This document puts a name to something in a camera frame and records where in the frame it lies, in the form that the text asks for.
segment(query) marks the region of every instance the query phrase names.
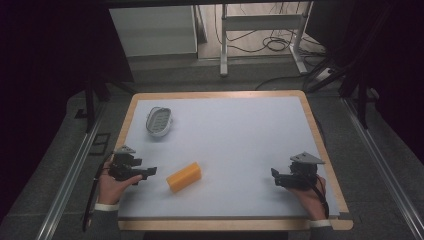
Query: wooden table edge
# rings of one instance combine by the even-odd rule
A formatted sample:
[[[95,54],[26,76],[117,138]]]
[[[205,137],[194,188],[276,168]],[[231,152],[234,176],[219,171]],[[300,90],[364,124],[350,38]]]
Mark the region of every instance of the wooden table edge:
[[[127,114],[122,124],[115,149],[125,143],[128,129],[131,125],[134,111],[139,100],[160,100],[160,99],[198,99],[198,98],[257,98],[257,97],[299,97],[303,110],[305,112],[308,124],[312,131],[315,143],[317,145],[320,158],[325,162],[324,169],[327,178],[333,188],[337,205],[341,213],[349,213],[346,201],[343,197],[336,174],[331,165],[324,142],[316,125],[312,110],[304,92],[300,90],[283,91],[229,91],[229,92],[172,92],[172,93],[138,93],[135,94],[128,107]],[[349,230],[353,227],[352,220],[331,220],[333,228],[336,230]],[[254,226],[262,226],[262,230],[304,230],[308,229],[307,220],[283,219],[283,220],[131,220],[119,221],[122,230],[222,230],[232,226],[240,230],[261,230]]]

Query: human hand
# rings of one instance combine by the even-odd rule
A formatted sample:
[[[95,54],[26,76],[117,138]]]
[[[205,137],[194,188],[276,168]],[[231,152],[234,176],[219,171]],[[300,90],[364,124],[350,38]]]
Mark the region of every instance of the human hand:
[[[325,179],[318,176],[316,188],[325,196]],[[302,207],[309,215],[312,221],[327,219],[325,217],[325,209],[312,188],[309,190],[299,190],[294,188],[286,188],[289,192],[293,193],[298,199]]]
[[[117,204],[125,189],[142,179],[141,175],[137,175],[122,182],[116,181],[108,174],[111,163],[112,161],[105,162],[102,174],[99,178],[99,198],[97,202],[100,204]]]

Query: cable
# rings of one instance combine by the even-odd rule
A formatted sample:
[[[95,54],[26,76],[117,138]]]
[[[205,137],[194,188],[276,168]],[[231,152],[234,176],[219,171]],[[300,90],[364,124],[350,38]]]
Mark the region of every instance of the cable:
[[[304,63],[306,63],[306,64],[308,64],[308,65],[309,65],[309,66],[311,66],[311,67],[315,67],[317,64],[312,64],[312,63],[308,62],[308,60],[306,60],[306,59],[308,59],[309,57],[315,57],[315,56],[304,56],[304,57],[303,57],[303,62],[304,62]]]
[[[283,11],[283,4],[282,4],[282,5],[281,5],[281,7],[280,7],[280,11],[279,11],[279,13],[281,14],[281,13],[282,13],[282,11]],[[216,34],[216,38],[217,38],[218,42],[219,42],[220,44],[222,44],[222,42],[221,42],[221,40],[220,40],[220,38],[219,38],[218,28],[217,28],[217,23],[216,23],[216,21],[217,21],[217,20],[216,20],[216,5],[214,5],[214,20],[215,20],[215,34]],[[235,40],[241,39],[241,38],[243,38],[243,37],[246,37],[246,36],[248,36],[248,35],[250,35],[250,34],[252,34],[252,33],[256,32],[256,31],[257,31],[257,30],[254,30],[254,31],[248,32],[248,33],[246,33],[246,34],[244,34],[244,35],[242,35],[242,36],[240,36],[240,37],[234,38],[234,39],[229,39],[228,37],[226,37],[226,39],[227,39],[228,41],[235,41]],[[273,37],[272,35],[273,35],[273,33],[274,33],[274,32],[275,32],[275,30],[273,30],[273,31],[271,32],[271,34],[270,34],[270,36],[269,36],[269,37],[264,38],[264,39],[262,40],[262,45],[263,45],[263,47],[262,47],[262,48],[259,48],[259,49],[256,49],[256,50],[246,50],[246,49],[242,49],[242,48],[240,48],[240,47],[236,47],[236,46],[233,46],[233,45],[227,45],[227,47],[229,47],[229,48],[235,48],[235,49],[237,49],[237,50],[240,50],[240,51],[242,51],[242,52],[247,52],[247,53],[255,53],[255,52],[259,52],[259,51],[264,50],[265,48],[268,48],[269,50],[271,50],[271,51],[273,51],[273,52],[280,52],[280,51],[284,51],[285,49],[287,49],[287,48],[290,46],[291,41],[293,40],[293,34],[294,34],[294,32],[293,32],[293,31],[289,31],[289,32],[291,32],[291,33],[292,33],[289,41],[287,41],[287,40],[286,40],[286,39],[284,39],[284,38],[280,38],[280,37]],[[278,49],[278,48],[274,48],[274,47],[271,47],[271,44],[275,44],[275,43],[277,43],[277,44],[282,44],[282,45],[283,45],[283,47],[282,47],[282,48],[280,48],[280,49]]]
[[[314,67],[314,69],[310,73],[308,73],[308,78],[306,78],[305,81],[303,82],[302,91],[306,91],[306,89],[308,88],[308,84],[313,80],[313,79],[310,79],[309,76],[321,70],[324,66],[326,66],[331,61],[331,59],[332,59],[331,57],[326,56],[324,60],[318,63]]]
[[[325,59],[323,59],[320,63],[318,63],[318,64],[315,66],[315,68],[314,68],[314,69],[312,69],[309,73],[307,73],[307,74],[305,74],[305,75],[287,76],[287,77],[276,77],[276,78],[268,79],[268,80],[266,80],[266,81],[264,81],[264,82],[260,83],[258,86],[256,86],[254,90],[255,90],[255,91],[258,91],[258,89],[259,89],[261,86],[263,86],[263,85],[265,85],[265,84],[267,84],[267,83],[273,82],[273,81],[280,80],[280,79],[287,79],[287,78],[302,78],[302,77],[307,78],[307,77],[311,76],[312,74],[315,74],[318,70],[320,70],[320,69],[322,68],[322,66],[325,66],[325,64],[327,64],[327,62],[328,62],[328,61],[330,61],[330,59],[329,59],[328,57],[326,57],[326,58],[325,58]],[[302,91],[303,91],[304,89],[306,89],[306,86],[307,86],[307,83],[306,83],[306,80],[305,80],[305,82],[304,82],[304,83],[303,83],[303,85],[302,85]]]
[[[300,176],[303,177],[303,180],[305,180],[306,183],[308,183],[308,185],[311,187],[311,189],[315,192],[315,194],[318,196],[319,201],[321,202],[322,207],[324,208],[324,214],[325,214],[325,218],[328,219],[329,217],[329,213],[330,213],[330,209],[328,207],[328,203],[327,203],[327,199],[325,198],[325,190],[324,190],[324,185],[322,184],[321,180],[319,179],[318,175],[316,176],[317,181],[319,181],[321,187],[323,188],[323,193],[321,193],[320,190],[318,190],[318,188],[312,184],[309,179],[301,172],[298,171],[297,172]]]
[[[303,40],[303,41],[306,41],[306,42],[310,42],[310,43],[316,44],[316,45],[323,46],[321,43],[314,42],[314,41],[308,40],[308,39],[306,39],[306,38],[302,38],[302,40]]]
[[[317,126],[318,126],[318,131],[319,131],[319,133],[321,134],[321,138],[322,138],[322,141],[324,142],[324,146],[327,146],[327,140],[326,140],[326,138],[325,138],[325,134],[324,134],[324,130],[323,130],[323,128],[322,128],[322,124],[321,124],[321,122],[318,120],[318,118],[315,116],[315,114],[314,114],[314,113],[312,113],[312,116],[314,117],[315,122],[316,122],[316,124],[317,124]]]
[[[301,47],[299,47],[299,54],[302,56],[317,56],[317,57],[325,57],[327,56],[327,52],[309,52]]]
[[[300,2],[297,2],[296,14],[297,14],[297,11],[299,11],[299,6],[300,6]]]
[[[241,7],[241,3],[240,3],[240,10],[244,13],[244,15],[247,15],[247,14],[244,12],[243,8]]]
[[[286,14],[287,14],[287,9],[289,8],[290,2],[287,3],[286,5]]]
[[[112,156],[112,154],[113,154],[113,151],[111,151],[103,159],[103,161],[100,163],[99,167],[97,168],[96,174],[94,175],[93,183],[91,185],[90,195],[88,197],[87,205],[85,206],[85,211],[84,211],[83,220],[82,220],[82,231],[83,232],[85,232],[87,230],[87,224],[88,224],[88,220],[90,218],[91,203],[93,202],[94,193],[96,192],[96,189],[97,189],[97,183],[99,182],[99,178],[102,175],[102,172],[104,170],[103,166],[104,166],[105,162]]]

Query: sleeve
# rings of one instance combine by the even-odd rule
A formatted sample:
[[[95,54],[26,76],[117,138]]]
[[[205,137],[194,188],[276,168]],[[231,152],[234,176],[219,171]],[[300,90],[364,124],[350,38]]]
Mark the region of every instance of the sleeve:
[[[118,226],[118,206],[97,205],[91,218],[90,227],[84,234],[84,240],[120,240]]]
[[[329,220],[311,221],[310,240],[335,240],[336,235]]]

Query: metal stand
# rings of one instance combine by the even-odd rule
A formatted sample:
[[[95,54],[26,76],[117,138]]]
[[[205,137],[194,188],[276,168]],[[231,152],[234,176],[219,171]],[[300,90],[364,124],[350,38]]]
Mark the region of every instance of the metal stand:
[[[222,44],[221,44],[221,67],[222,77],[228,75],[227,56],[227,31],[249,31],[249,30],[277,30],[277,29],[297,29],[294,43],[290,45],[290,51],[296,62],[300,74],[306,74],[307,70],[299,55],[299,44],[302,40],[306,21],[308,20],[311,2],[302,14],[288,15],[255,15],[255,16],[227,16],[227,4],[222,5]]]
[[[122,82],[115,81],[103,73],[98,73],[95,76],[90,76],[86,82],[85,88],[85,104],[87,108],[87,133],[91,131],[96,121],[96,116],[94,113],[93,92],[96,93],[96,96],[100,102],[108,102],[110,100],[110,92],[107,89],[106,82],[112,83],[116,87],[126,91],[131,95],[138,93],[131,87],[128,87]]]

